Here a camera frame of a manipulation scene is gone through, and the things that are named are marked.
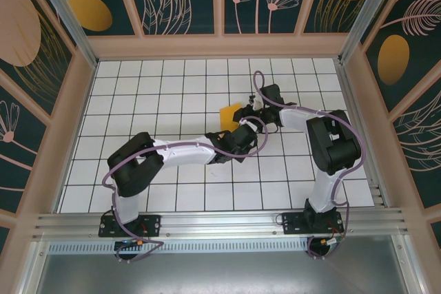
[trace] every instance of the vent grille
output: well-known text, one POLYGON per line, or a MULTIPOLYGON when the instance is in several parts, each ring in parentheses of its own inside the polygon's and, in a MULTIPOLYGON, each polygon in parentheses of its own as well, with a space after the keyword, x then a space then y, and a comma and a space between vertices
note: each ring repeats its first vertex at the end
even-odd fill
MULTIPOLYGON (((51 242, 49 255, 113 254, 113 242, 51 242)), ((168 240, 157 253, 238 253, 259 251, 305 251, 306 238, 247 240, 168 240)), ((131 247, 121 253, 143 253, 154 244, 131 247)))

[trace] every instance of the robotic arm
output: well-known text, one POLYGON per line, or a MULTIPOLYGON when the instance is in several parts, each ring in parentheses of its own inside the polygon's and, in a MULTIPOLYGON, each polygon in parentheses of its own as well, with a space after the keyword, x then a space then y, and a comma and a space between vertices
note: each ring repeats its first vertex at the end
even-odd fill
MULTIPOLYGON (((276 84, 262 87, 261 92, 269 100, 281 105, 285 104, 276 84)), ((334 116, 349 122, 342 110, 332 112, 334 116)), ((267 101, 260 102, 250 97, 249 105, 239 109, 234 114, 234 121, 240 124, 233 132, 224 131, 207 133, 193 140, 170 142, 152 139, 147 132, 141 132, 112 154, 107 163, 111 168, 132 154, 159 145, 171 143, 193 142, 194 145, 168 147, 143 154, 144 160, 133 159, 116 170, 112 177, 116 183, 116 208, 123 224, 138 218, 138 197, 151 183, 155 175, 168 167, 181 166, 191 163, 209 165, 225 163, 231 156, 226 156, 199 143, 216 147, 230 155, 247 155, 257 146, 257 133, 263 130, 257 120, 241 120, 247 116, 260 118, 265 124, 275 123, 279 127, 288 127, 308 133, 312 156, 318 168, 314 189, 305 202, 304 217, 310 233, 320 233, 317 230, 328 228, 329 219, 335 219, 336 207, 332 202, 332 189, 337 177, 353 166, 361 155, 360 145, 344 125, 324 116, 303 112, 299 109, 282 108, 267 101)), ((244 158, 235 158, 242 162, 244 158)))

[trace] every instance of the white tiled floor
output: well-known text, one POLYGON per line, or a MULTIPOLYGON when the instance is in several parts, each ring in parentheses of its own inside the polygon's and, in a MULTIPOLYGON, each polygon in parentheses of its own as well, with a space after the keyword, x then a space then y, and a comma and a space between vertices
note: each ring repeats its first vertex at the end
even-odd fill
MULTIPOLYGON (((139 132, 163 140, 220 130, 218 111, 246 105, 255 70, 279 84, 285 102, 346 110, 332 59, 106 61, 99 64, 70 173, 62 213, 104 212, 106 158, 139 132)), ((338 201, 373 206, 364 169, 348 175, 338 201)), ((303 208, 315 171, 307 136, 282 128, 243 163, 161 170, 142 194, 140 211, 231 211, 303 208)))

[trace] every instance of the black mounting base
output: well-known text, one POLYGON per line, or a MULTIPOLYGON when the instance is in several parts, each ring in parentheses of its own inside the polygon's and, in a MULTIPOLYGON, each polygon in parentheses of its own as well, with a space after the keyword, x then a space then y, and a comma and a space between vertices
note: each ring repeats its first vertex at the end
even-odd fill
POLYGON ((284 234, 332 234, 332 227, 343 233, 342 216, 338 211, 329 214, 326 225, 310 226, 305 212, 282 213, 282 224, 284 234))
MULTIPOLYGON (((161 227, 160 215, 140 215, 125 224, 127 229, 140 237, 158 237, 161 227)), ((100 238, 126 238, 128 235, 119 227, 114 215, 102 215, 98 236, 100 238)))

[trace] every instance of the yellow block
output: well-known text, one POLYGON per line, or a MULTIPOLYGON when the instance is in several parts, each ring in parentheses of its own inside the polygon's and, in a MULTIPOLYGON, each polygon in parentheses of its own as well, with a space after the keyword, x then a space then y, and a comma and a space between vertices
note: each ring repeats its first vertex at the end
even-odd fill
POLYGON ((234 105, 219 110, 220 130, 233 132, 239 127, 239 123, 233 122, 233 115, 236 110, 239 110, 240 108, 242 108, 242 105, 240 103, 235 103, 234 105))

